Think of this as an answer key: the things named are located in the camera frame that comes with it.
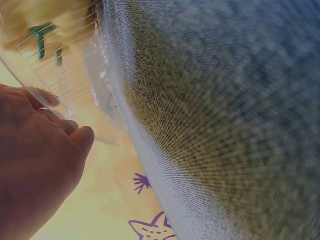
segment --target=purple print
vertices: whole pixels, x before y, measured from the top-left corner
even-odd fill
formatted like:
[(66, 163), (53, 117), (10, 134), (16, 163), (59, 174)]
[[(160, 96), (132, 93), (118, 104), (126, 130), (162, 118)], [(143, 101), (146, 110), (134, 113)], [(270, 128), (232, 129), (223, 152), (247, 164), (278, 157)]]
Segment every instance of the purple print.
[(160, 212), (151, 223), (131, 220), (130, 226), (139, 235), (139, 240), (176, 240), (164, 212)]
[(139, 186), (135, 189), (135, 191), (138, 190), (138, 194), (141, 193), (141, 191), (142, 191), (142, 189), (144, 189), (144, 187), (146, 187), (147, 189), (151, 188), (149, 180), (148, 180), (148, 178), (146, 176), (143, 176), (143, 175), (141, 175), (139, 173), (136, 173), (135, 175), (138, 178), (136, 177), (133, 180), (135, 181), (134, 184), (139, 184)]

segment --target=transparent plastic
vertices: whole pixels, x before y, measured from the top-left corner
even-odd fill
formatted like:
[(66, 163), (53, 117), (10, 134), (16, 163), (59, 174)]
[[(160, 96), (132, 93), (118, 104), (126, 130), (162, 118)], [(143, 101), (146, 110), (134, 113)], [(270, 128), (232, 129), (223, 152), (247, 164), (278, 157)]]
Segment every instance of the transparent plastic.
[[(109, 86), (112, 66), (99, 2), (1, 1), (0, 58), (46, 108), (92, 127), (97, 140), (113, 144), (125, 128)], [(51, 105), (39, 89), (59, 105)]]

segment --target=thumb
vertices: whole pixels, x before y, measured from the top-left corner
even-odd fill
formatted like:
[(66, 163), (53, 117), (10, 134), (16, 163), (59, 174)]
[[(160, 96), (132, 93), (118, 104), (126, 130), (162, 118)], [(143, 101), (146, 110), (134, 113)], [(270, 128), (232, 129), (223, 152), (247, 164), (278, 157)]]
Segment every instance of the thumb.
[(95, 140), (95, 133), (91, 127), (83, 126), (69, 137), (82, 150), (84, 156), (87, 157)]

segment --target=finger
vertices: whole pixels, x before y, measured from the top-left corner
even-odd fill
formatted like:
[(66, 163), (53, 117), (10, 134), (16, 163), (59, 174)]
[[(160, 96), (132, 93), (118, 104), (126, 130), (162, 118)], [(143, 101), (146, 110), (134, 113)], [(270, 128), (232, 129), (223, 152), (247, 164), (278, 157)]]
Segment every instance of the finger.
[(49, 119), (51, 122), (57, 122), (60, 120), (60, 118), (55, 115), (53, 112), (46, 110), (46, 109), (38, 109), (37, 113), (46, 117), (47, 119)]
[(95, 140), (95, 133), (91, 127), (84, 126), (70, 135), (71, 140), (88, 156)]
[(41, 102), (39, 102), (34, 97), (33, 94), (35, 94), (35, 95), (40, 94), (44, 98), (44, 100), (46, 100), (51, 106), (55, 107), (55, 106), (59, 105), (59, 101), (58, 101), (57, 97), (55, 97), (53, 94), (51, 94), (48, 91), (45, 91), (45, 90), (39, 89), (39, 88), (34, 88), (34, 87), (28, 87), (27, 89), (24, 87), (20, 87), (19, 89), (28, 98), (28, 100), (30, 101), (30, 103), (32, 104), (34, 109), (43, 108), (44, 105)]
[(54, 120), (53, 122), (57, 124), (68, 135), (73, 134), (75, 131), (79, 129), (78, 124), (72, 120), (58, 119)]
[(34, 109), (40, 109), (43, 108), (44, 105), (39, 102), (33, 94), (35, 95), (41, 95), (51, 106), (58, 106), (60, 103), (57, 99), (57, 97), (55, 97), (53, 94), (51, 94), (48, 91), (45, 91), (43, 89), (39, 89), (39, 88), (34, 88), (34, 87), (28, 87), (28, 88), (24, 88), (24, 87), (11, 87), (11, 86), (7, 86), (4, 84), (0, 83), (0, 90), (4, 91), (7, 94), (13, 94), (13, 95), (18, 95), (18, 94), (22, 94), (24, 97), (26, 97), (26, 99), (29, 100), (29, 102), (31, 103), (31, 105), (33, 106)]

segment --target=hand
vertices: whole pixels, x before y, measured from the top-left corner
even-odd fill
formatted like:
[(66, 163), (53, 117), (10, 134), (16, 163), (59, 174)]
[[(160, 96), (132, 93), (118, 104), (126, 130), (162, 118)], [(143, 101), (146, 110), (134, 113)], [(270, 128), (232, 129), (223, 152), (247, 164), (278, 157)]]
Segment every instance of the hand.
[(94, 141), (91, 128), (42, 107), (25, 89), (0, 84), (1, 240), (29, 239), (54, 215), (79, 183)]

